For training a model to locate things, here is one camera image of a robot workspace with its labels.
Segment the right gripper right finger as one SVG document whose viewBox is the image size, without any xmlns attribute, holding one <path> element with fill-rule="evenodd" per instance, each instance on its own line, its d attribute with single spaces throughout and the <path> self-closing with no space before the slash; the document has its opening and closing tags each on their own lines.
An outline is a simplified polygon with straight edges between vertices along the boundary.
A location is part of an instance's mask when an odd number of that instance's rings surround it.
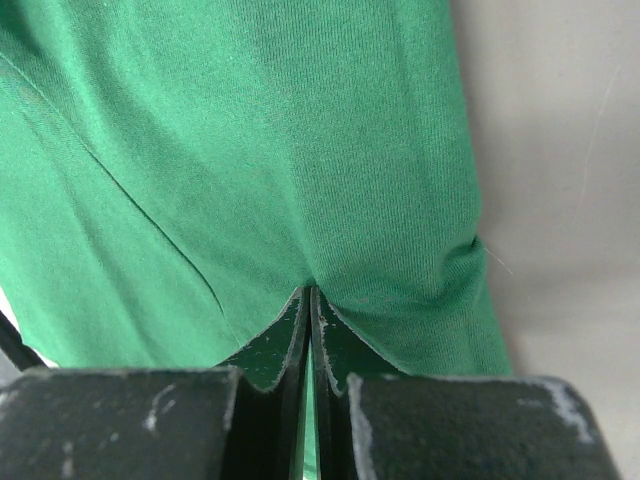
<svg viewBox="0 0 640 480">
<path fill-rule="evenodd" d="M 554 377 L 411 376 L 312 288 L 321 479 L 616 479 L 588 404 Z"/>
</svg>

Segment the green t shirt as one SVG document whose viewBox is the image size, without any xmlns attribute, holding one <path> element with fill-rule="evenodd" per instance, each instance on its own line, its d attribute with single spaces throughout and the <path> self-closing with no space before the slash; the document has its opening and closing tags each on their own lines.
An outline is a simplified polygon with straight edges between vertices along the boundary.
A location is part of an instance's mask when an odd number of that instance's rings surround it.
<svg viewBox="0 0 640 480">
<path fill-rule="evenodd" d="M 412 375 L 509 374 L 445 1 L 5 1 L 1 286 L 79 367 L 208 367 L 315 285 Z"/>
</svg>

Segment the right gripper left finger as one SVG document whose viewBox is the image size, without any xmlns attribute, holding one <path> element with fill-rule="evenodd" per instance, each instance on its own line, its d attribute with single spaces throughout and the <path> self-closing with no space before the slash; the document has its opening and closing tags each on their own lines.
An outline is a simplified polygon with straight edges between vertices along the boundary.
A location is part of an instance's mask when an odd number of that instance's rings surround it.
<svg viewBox="0 0 640 480">
<path fill-rule="evenodd" d="M 205 369 L 47 367 L 14 326 L 1 350 L 5 479 L 299 479 L 304 470 L 308 292 Z"/>
</svg>

